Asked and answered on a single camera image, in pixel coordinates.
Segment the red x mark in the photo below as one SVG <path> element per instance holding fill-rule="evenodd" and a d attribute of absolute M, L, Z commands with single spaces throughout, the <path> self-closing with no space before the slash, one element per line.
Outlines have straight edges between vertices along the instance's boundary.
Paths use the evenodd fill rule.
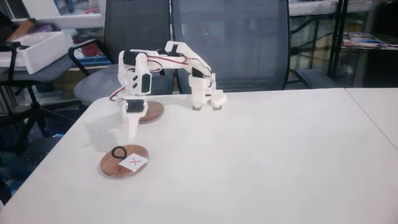
<path fill-rule="evenodd" d="M 130 161 L 130 162 L 133 162 L 134 165 L 136 166 L 136 165 L 137 165 L 137 162 L 141 162 L 141 161 L 136 161 L 136 158 L 132 158 L 132 161 Z"/>

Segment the black rubber ring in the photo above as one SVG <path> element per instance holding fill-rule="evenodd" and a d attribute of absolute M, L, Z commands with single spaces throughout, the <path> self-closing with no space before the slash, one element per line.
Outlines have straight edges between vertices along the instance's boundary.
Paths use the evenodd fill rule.
<path fill-rule="evenodd" d="M 118 149 L 122 149 L 123 150 L 124 156 L 117 156 L 117 155 L 114 154 L 116 152 L 116 150 L 118 150 Z M 122 147 L 122 146 L 116 146 L 116 147 L 114 147 L 112 149 L 111 155 L 114 158 L 117 158 L 117 159 L 125 159 L 125 158 L 127 158 L 127 150 L 124 147 Z"/>

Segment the chair armrest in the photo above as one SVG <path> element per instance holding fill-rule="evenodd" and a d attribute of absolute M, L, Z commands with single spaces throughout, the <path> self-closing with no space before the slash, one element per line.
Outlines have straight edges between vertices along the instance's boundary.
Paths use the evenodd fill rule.
<path fill-rule="evenodd" d="M 17 48 L 21 46 L 20 42 L 1 42 L 0 52 L 11 52 L 10 67 L 8 69 L 8 81 L 12 81 L 15 70 L 15 61 L 17 59 Z"/>
<path fill-rule="evenodd" d="M 104 53 L 104 55 L 108 58 L 108 60 L 113 63 L 108 51 L 106 50 L 106 47 L 102 41 L 97 40 L 97 39 L 91 39 L 91 40 L 86 40 L 80 44 L 76 44 L 73 47 L 69 48 L 68 55 L 70 59 L 79 67 L 79 69 L 86 75 L 89 76 L 90 74 L 88 73 L 87 69 L 80 63 L 80 61 L 75 57 L 75 50 L 80 49 L 84 46 L 90 45 L 90 44 L 96 44 L 97 47 Z"/>
<path fill-rule="evenodd" d="M 339 86 L 326 74 L 314 69 L 290 70 L 296 77 L 310 89 L 338 88 Z"/>

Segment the paper card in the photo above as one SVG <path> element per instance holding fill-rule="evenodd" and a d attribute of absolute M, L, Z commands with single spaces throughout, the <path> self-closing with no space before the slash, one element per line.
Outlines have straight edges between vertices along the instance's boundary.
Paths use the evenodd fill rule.
<path fill-rule="evenodd" d="M 119 165 L 124 166 L 125 168 L 135 172 L 136 170 L 138 170 L 140 167 L 142 167 L 147 162 L 148 162 L 147 158 L 133 153 L 130 156 L 128 156 L 127 158 L 123 159 L 119 163 Z"/>

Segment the white styrofoam box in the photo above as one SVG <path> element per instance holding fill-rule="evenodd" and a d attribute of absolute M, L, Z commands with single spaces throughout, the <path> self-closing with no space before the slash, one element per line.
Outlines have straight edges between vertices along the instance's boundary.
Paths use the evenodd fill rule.
<path fill-rule="evenodd" d="M 30 46 L 25 50 L 17 50 L 16 69 L 27 70 L 32 75 L 50 65 L 68 52 L 71 46 L 65 34 L 61 32 L 41 32 L 20 37 L 13 42 Z M 11 52 L 0 52 L 0 67 L 9 67 Z"/>

